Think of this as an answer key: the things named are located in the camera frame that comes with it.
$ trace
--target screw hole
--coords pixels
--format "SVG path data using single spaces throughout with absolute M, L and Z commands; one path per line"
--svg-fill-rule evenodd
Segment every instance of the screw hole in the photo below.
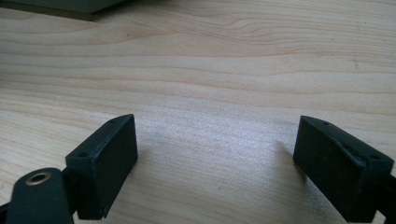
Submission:
M 381 159 L 381 158 L 379 158 L 379 156 L 376 156 L 376 155 L 370 155 L 369 156 L 371 159 L 373 159 L 373 160 L 379 160 L 379 159 Z
M 78 156 L 79 156 L 80 158 L 87 157 L 87 156 L 88 156 L 88 152 L 80 152 L 80 153 L 78 154 Z
M 30 176 L 26 180 L 26 184 L 33 186 L 33 185 L 38 185 L 43 183 L 44 181 L 50 179 L 50 173 L 49 172 L 44 172 L 44 173 L 38 173 L 35 175 Z

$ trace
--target light wood tabletop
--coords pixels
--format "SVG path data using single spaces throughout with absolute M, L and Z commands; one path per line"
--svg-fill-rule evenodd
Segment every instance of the light wood tabletop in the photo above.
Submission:
M 124 114 L 139 160 L 108 217 L 76 223 L 346 223 L 293 163 L 299 118 L 396 159 L 396 2 L 0 9 L 0 204 Z

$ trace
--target black object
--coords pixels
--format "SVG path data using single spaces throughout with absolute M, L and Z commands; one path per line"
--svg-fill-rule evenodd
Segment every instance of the black object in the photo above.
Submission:
M 137 161 L 134 115 L 112 119 L 66 156 L 66 168 L 36 170 L 20 178 L 0 223 L 73 223 L 106 217 Z
M 396 223 L 394 161 L 327 121 L 301 116 L 293 159 L 348 222 Z
M 0 7 L 90 21 L 94 15 L 125 0 L 0 0 Z

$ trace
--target wooden surface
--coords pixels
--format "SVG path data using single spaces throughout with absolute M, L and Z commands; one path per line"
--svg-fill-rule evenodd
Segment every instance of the wooden surface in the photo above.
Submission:
M 0 203 L 129 113 L 139 161 L 92 223 L 345 223 L 293 164 L 301 115 L 396 159 L 395 1 L 137 0 L 90 22 L 0 18 Z

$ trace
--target wood grain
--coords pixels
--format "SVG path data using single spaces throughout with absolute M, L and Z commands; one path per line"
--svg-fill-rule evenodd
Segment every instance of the wood grain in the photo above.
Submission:
M 152 0 L 86 22 L 1 8 L 0 203 L 133 113 L 139 161 L 103 223 L 345 223 L 292 162 L 298 121 L 326 119 L 396 159 L 395 12 Z

